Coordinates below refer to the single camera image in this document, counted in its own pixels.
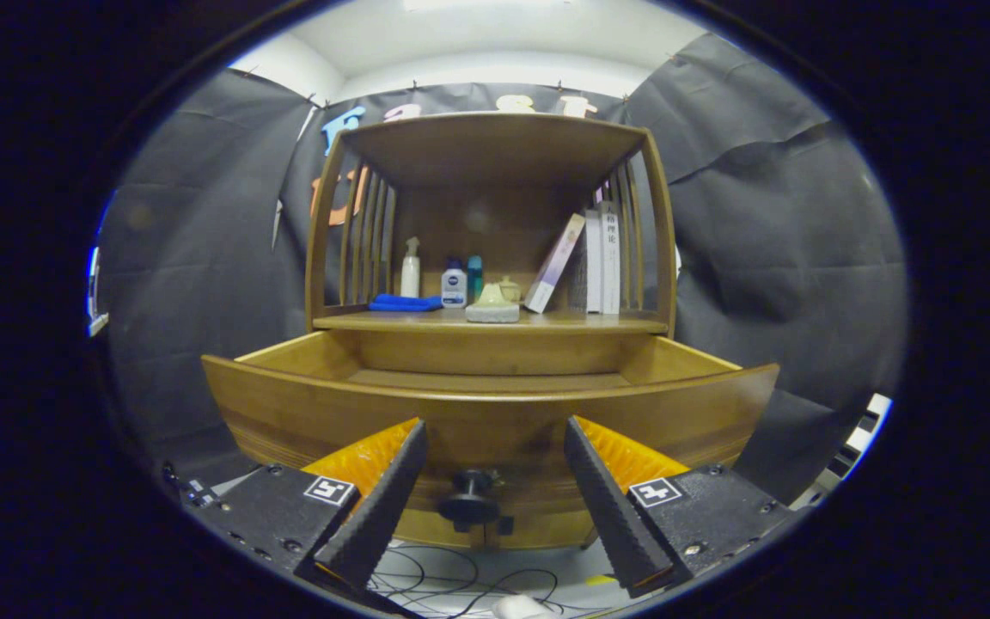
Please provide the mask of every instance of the black drawer knob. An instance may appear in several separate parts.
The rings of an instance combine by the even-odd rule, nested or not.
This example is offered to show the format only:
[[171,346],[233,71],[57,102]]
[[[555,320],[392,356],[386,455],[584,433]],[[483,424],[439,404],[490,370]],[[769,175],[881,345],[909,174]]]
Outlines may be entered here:
[[456,493],[437,503],[437,513],[453,521],[457,532],[467,532],[473,524],[494,522],[499,517],[498,502],[484,495],[491,486],[491,475],[482,470],[459,471],[453,475]]

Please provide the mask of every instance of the book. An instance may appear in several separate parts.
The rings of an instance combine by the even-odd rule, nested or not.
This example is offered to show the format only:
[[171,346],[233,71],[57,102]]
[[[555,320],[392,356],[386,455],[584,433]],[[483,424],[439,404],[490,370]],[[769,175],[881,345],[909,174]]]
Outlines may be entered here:
[[610,200],[598,203],[602,214],[602,313],[621,313],[621,245],[617,205]]
[[602,312],[602,214],[595,208],[583,209],[582,235],[575,243],[569,305],[588,314]]
[[578,242],[578,236],[583,231],[585,224],[586,218],[575,212],[563,231],[560,232],[557,242],[549,251],[545,263],[542,264],[541,270],[537,273],[537,279],[534,279],[534,284],[529,287],[529,292],[526,293],[525,305],[527,310],[533,310],[538,314],[545,312],[549,298],[553,297],[553,290],[557,287],[557,282],[560,281],[560,274],[565,270],[567,260],[571,258],[575,242]]

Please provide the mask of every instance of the black fabric curtain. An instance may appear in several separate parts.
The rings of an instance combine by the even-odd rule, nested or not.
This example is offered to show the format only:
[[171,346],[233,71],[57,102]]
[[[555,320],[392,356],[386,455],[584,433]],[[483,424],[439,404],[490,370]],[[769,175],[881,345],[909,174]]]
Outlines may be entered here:
[[707,34],[632,93],[655,134],[682,255],[675,339],[781,364],[737,470],[782,501],[808,488],[873,392],[892,395],[908,279],[892,211],[835,121]]
[[271,250],[272,220],[310,107],[226,70],[162,123],[115,189],[98,239],[103,337],[126,414],[161,457],[231,458],[199,357],[285,337],[274,299],[294,266]]

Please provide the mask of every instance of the wooden cabinet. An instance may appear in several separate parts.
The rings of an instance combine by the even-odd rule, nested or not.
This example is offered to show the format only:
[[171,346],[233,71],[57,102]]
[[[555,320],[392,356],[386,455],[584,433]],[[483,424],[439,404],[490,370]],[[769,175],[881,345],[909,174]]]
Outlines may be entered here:
[[[649,205],[630,158],[642,156]],[[343,162],[355,160],[331,214]],[[567,307],[473,324],[463,309],[370,312],[398,293],[404,240],[419,236],[423,294],[437,294],[447,255],[482,255],[485,278],[525,290],[567,217],[596,192],[620,204],[620,315]],[[327,261],[331,216],[343,242]],[[742,369],[670,339],[675,239],[663,170],[644,129],[545,114],[451,114],[341,133],[315,195],[309,232],[309,334],[235,360],[204,356],[236,442],[260,462],[302,467],[402,420],[427,420],[430,453],[396,536],[525,549],[581,544],[593,526],[563,461],[578,414],[686,463],[734,462],[765,407],[777,365]],[[645,236],[653,235],[654,243]],[[645,246],[657,248],[645,259]],[[327,263],[338,271],[327,273]],[[656,264],[655,273],[647,264]],[[327,305],[327,278],[339,282]],[[645,282],[657,282],[645,298]],[[436,513],[462,468],[498,473],[492,496],[514,532],[453,531]]]

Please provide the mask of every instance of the white spray bottle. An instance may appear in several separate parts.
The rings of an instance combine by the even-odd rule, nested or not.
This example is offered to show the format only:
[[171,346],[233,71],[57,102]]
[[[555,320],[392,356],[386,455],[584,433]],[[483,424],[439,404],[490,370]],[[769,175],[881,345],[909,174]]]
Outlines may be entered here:
[[407,255],[404,257],[404,269],[400,274],[400,296],[419,297],[419,239],[417,236],[407,239]]

